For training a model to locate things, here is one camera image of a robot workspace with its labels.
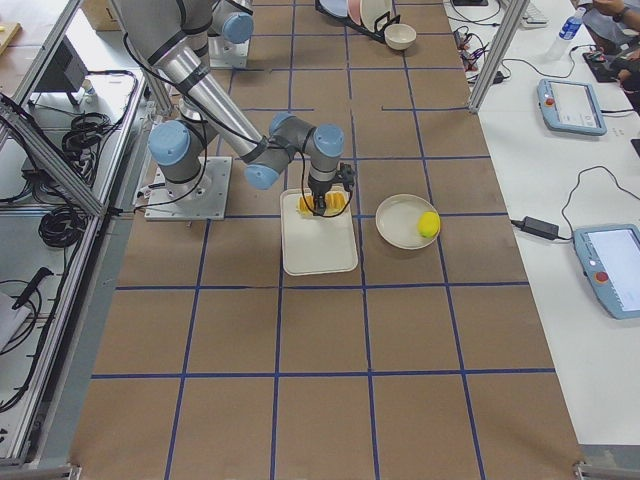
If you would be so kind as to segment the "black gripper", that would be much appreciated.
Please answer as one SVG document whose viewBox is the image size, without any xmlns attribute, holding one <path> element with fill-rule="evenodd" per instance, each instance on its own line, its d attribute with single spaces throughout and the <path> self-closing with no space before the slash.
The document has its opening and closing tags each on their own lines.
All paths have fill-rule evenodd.
<svg viewBox="0 0 640 480">
<path fill-rule="evenodd" d="M 350 164 L 340 162 L 338 167 L 330 172 L 318 170 L 311 166 L 307 185 L 313 197 L 313 215 L 323 216 L 326 212 L 325 195 L 333 185 L 341 184 L 345 191 L 351 192 L 355 185 L 355 171 Z M 340 215 L 349 204 L 349 195 L 345 193 L 327 194 L 327 215 Z"/>
</svg>

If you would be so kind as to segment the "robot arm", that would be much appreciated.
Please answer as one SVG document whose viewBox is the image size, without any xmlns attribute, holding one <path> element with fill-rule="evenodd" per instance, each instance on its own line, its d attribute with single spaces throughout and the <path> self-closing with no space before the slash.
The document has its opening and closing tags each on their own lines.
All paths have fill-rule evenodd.
<svg viewBox="0 0 640 480">
<path fill-rule="evenodd" d="M 253 32 L 252 15 L 237 1 L 117 1 L 120 24 L 132 47 L 203 116 L 246 163 L 245 176 L 266 190 L 296 155 L 308 172 L 301 214 L 331 218 L 352 198 L 354 171 L 341 162 L 344 133 L 334 124 L 314 126 L 277 114 L 263 135 L 214 79 L 208 39 L 242 43 Z"/>
<path fill-rule="evenodd" d="M 232 44 L 242 44 L 254 31 L 250 1 L 218 0 L 213 2 L 210 36 L 219 36 Z"/>
</svg>

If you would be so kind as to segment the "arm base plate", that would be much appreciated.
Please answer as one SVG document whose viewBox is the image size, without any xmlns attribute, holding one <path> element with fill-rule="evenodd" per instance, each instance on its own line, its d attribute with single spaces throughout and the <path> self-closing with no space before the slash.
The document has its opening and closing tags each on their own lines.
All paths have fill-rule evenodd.
<svg viewBox="0 0 640 480">
<path fill-rule="evenodd" d="M 221 36 L 209 36 L 209 58 L 212 69 L 244 69 L 247 65 L 250 41 L 234 44 Z"/>
<path fill-rule="evenodd" d="M 144 212 L 147 221 L 200 221 L 225 218 L 233 160 L 231 157 L 200 157 L 204 175 L 198 174 L 184 184 L 165 180 L 156 168 L 154 184 L 149 191 Z"/>
</svg>

